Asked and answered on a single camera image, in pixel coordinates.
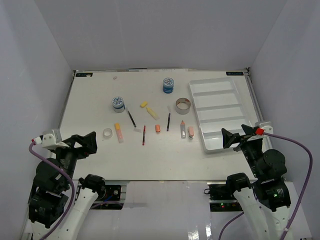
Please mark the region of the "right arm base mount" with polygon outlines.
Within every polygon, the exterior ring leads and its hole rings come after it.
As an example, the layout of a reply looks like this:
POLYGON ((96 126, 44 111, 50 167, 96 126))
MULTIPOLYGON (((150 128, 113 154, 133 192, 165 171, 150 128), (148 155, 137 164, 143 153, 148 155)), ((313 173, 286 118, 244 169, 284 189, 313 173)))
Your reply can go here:
POLYGON ((209 207, 212 213, 243 211, 226 184, 209 184, 203 193, 209 196, 209 207))

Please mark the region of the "yellow white highlighter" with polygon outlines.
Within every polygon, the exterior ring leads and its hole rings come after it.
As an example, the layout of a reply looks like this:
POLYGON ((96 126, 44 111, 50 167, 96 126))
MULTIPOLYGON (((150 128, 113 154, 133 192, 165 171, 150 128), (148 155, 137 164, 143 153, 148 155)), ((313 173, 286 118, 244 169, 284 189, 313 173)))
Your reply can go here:
POLYGON ((152 116, 153 119, 155 119, 156 121, 159 119, 158 114, 154 110, 152 110, 150 107, 147 107, 146 110, 152 116))

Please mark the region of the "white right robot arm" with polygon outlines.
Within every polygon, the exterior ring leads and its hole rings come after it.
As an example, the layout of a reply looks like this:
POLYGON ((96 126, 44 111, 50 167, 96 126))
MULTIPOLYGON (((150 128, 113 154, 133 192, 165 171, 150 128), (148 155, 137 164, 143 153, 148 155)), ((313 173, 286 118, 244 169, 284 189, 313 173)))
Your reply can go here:
POLYGON ((283 179, 287 172, 285 156, 278 150, 262 150, 263 138, 273 133, 269 125, 251 127, 243 124, 244 134, 222 128, 222 146, 241 151, 256 178, 250 182, 243 173, 229 175, 226 195, 237 200, 252 232, 258 240, 279 240, 288 232, 291 207, 289 190, 283 179))

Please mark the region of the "orange pink highlighter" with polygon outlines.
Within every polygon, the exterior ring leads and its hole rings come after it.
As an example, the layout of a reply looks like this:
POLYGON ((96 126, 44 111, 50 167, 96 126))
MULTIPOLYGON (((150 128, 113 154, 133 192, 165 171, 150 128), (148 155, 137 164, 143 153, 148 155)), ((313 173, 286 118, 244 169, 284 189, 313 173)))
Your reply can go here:
POLYGON ((119 143, 123 143, 124 142, 124 137, 123 137, 123 134, 122 134, 122 130, 121 130, 120 124, 119 123, 115 123, 114 127, 115 127, 115 132, 116 132, 116 135, 117 135, 118 142, 119 143))

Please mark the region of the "blue tape roll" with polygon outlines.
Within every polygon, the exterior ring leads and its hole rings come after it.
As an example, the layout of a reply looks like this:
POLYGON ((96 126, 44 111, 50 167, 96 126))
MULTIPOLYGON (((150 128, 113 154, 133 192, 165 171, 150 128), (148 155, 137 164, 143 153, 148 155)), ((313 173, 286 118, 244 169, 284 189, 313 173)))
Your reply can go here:
POLYGON ((171 94, 174 91, 174 80, 170 77, 166 77, 162 82, 162 90, 166 94, 171 94))
POLYGON ((126 109, 124 99, 121 96, 114 97, 111 104, 116 113, 122 113, 126 109))

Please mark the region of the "clear tape roll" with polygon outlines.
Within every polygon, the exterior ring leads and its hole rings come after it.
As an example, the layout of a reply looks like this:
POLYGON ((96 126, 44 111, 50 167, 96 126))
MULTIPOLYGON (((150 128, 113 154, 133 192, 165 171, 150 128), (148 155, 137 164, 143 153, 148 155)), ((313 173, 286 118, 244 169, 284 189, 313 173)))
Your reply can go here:
POLYGON ((105 128, 102 132, 102 135, 105 139, 109 139, 113 136, 113 131, 111 128, 105 128))

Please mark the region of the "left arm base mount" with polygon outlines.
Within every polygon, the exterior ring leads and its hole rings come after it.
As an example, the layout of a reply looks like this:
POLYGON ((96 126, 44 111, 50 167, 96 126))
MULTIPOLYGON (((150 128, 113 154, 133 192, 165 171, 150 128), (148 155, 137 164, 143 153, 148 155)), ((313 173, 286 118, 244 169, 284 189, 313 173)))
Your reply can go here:
POLYGON ((107 183, 103 178, 81 179, 77 187, 74 207, 84 212, 88 210, 122 210, 124 199, 122 186, 107 183))

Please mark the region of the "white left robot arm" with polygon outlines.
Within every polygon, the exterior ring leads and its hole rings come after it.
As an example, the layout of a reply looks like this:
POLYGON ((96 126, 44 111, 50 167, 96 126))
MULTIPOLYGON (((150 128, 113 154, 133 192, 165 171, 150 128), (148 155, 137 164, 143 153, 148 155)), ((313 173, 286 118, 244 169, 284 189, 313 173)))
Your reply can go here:
POLYGON ((77 191, 73 175, 78 160, 96 154, 96 132, 63 140, 58 129, 32 139, 29 152, 40 159, 28 201, 35 240, 75 240, 89 210, 105 196, 105 180, 88 174, 77 191))

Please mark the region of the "brown packing tape roll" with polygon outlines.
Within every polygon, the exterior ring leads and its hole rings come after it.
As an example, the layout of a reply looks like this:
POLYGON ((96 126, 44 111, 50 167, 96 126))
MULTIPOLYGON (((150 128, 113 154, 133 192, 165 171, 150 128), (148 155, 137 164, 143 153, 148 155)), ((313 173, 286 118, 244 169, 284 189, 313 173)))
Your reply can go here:
POLYGON ((175 102, 175 111, 180 115, 186 115, 191 109, 191 101, 185 97, 179 98, 175 102))

